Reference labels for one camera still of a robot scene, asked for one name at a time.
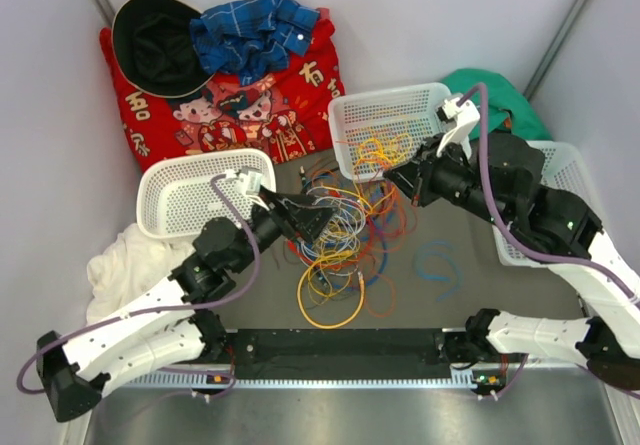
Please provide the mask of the white oval perforated basket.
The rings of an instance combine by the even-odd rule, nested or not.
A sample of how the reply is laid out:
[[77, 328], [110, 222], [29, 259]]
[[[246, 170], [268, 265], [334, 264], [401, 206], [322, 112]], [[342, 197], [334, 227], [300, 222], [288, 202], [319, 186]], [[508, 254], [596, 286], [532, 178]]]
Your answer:
[[149, 238], [190, 241], [210, 219], [233, 215], [211, 187], [211, 179], [229, 170], [254, 169], [262, 185], [276, 189], [273, 164], [260, 150], [244, 148], [160, 161], [142, 175], [137, 193], [136, 220]]

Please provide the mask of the white rectangular basket, middle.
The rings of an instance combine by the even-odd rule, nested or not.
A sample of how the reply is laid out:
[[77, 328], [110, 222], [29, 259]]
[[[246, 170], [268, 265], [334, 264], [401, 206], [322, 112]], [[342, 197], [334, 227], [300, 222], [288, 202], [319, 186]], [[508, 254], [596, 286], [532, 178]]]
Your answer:
[[341, 174], [367, 183], [405, 163], [426, 138], [446, 131], [436, 110], [450, 96], [445, 85], [434, 82], [333, 99], [328, 123]]

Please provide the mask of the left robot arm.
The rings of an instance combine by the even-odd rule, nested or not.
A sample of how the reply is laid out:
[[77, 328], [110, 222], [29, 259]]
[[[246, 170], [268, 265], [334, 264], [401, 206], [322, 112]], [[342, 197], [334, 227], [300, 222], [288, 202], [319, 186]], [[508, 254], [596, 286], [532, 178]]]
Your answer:
[[255, 197], [248, 220], [238, 211], [209, 220], [193, 252], [128, 305], [83, 330], [37, 340], [36, 372], [57, 422], [79, 418], [142, 375], [220, 359], [227, 332], [214, 310], [242, 296], [233, 275], [257, 273], [262, 253], [281, 237], [316, 240], [336, 213], [307, 195], [262, 187]]

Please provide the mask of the red printed cloth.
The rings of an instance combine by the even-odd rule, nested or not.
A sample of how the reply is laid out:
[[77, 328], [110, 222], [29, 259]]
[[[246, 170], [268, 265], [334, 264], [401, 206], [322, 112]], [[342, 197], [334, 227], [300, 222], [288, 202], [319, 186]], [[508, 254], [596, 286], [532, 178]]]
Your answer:
[[243, 86], [216, 74], [201, 89], [162, 98], [130, 84], [116, 62], [112, 33], [99, 35], [111, 73], [124, 134], [141, 170], [169, 158], [255, 148], [282, 164], [331, 148], [328, 106], [344, 94], [332, 42], [330, 12], [319, 11], [311, 45], [288, 69]]

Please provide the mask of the white rectangular basket,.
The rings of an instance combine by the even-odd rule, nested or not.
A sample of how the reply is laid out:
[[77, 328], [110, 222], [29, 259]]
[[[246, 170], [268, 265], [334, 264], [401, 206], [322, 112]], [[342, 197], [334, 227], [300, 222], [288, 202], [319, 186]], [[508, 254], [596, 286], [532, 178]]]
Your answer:
[[[607, 215], [602, 206], [596, 187], [591, 180], [591, 174], [579, 150], [565, 142], [533, 141], [527, 144], [541, 151], [544, 165], [541, 172], [542, 185], [550, 188], [565, 190], [580, 196], [603, 221], [608, 223]], [[499, 262], [508, 267], [545, 268], [541, 264], [530, 260], [507, 242], [497, 227], [492, 227]]]
[[328, 123], [341, 174], [367, 183], [405, 163], [426, 138], [446, 131], [436, 110], [450, 96], [445, 85], [434, 82], [333, 99]]

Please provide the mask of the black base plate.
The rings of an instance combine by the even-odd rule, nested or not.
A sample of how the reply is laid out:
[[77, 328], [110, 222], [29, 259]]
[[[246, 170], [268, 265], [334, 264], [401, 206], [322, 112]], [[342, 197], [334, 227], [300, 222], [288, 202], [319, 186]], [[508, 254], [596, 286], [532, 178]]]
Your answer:
[[230, 336], [241, 379], [446, 378], [434, 329], [240, 329]]

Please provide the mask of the grey corner post right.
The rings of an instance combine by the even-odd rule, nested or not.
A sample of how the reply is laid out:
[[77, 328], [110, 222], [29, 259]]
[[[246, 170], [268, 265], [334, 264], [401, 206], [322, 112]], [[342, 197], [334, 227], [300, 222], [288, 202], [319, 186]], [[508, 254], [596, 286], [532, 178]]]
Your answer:
[[567, 43], [581, 15], [585, 12], [590, 2], [591, 0], [573, 0], [571, 3], [571, 6], [562, 19], [560, 26], [555, 32], [524, 89], [523, 95], [527, 100], [532, 100], [536, 96], [547, 74], [551, 70], [554, 62], [558, 58], [561, 50]]

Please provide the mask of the blue plaid shirt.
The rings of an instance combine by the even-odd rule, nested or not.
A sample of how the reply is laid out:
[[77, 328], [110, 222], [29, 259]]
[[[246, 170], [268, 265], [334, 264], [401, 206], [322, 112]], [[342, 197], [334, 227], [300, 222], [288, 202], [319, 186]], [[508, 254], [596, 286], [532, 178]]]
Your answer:
[[237, 0], [205, 10], [189, 32], [203, 71], [235, 75], [247, 86], [304, 56], [320, 16], [295, 0]]

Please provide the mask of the white rectangular basket, right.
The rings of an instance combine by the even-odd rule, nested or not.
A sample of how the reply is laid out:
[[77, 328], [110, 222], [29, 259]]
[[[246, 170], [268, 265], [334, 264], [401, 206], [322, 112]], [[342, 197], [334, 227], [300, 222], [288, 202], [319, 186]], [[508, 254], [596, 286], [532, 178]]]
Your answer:
[[[544, 165], [541, 172], [542, 185], [550, 188], [565, 190], [580, 196], [603, 221], [608, 223], [607, 215], [602, 206], [596, 187], [591, 180], [591, 174], [579, 150], [565, 142], [533, 141], [527, 144], [541, 151]], [[492, 227], [499, 262], [508, 267], [545, 268], [541, 264], [530, 260], [507, 242], [497, 227]]]

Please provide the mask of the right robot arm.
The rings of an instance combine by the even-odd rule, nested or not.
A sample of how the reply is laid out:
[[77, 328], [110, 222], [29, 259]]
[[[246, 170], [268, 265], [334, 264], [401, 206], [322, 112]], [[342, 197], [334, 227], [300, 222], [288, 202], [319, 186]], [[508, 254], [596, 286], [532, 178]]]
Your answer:
[[465, 358], [529, 354], [583, 367], [606, 384], [639, 390], [639, 276], [616, 253], [602, 220], [578, 195], [542, 184], [544, 153], [491, 133], [465, 154], [426, 139], [405, 163], [384, 172], [416, 207], [443, 199], [493, 225], [520, 253], [569, 283], [594, 316], [557, 320], [483, 308], [465, 324]]

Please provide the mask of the black hat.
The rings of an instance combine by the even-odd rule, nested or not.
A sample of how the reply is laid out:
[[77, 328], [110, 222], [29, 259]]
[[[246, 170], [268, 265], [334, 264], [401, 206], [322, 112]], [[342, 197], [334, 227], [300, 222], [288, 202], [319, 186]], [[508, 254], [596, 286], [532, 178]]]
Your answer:
[[128, 0], [116, 12], [112, 47], [120, 72], [137, 89], [162, 98], [194, 93], [211, 77], [200, 63], [191, 21], [201, 12], [179, 0]]

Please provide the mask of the white cloth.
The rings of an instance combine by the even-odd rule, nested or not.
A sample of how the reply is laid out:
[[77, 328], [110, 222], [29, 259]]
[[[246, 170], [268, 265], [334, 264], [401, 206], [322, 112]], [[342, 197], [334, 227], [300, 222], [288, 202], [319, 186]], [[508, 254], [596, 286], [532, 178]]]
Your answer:
[[192, 252], [189, 242], [153, 239], [134, 223], [87, 264], [92, 295], [87, 324], [96, 323], [148, 292]]

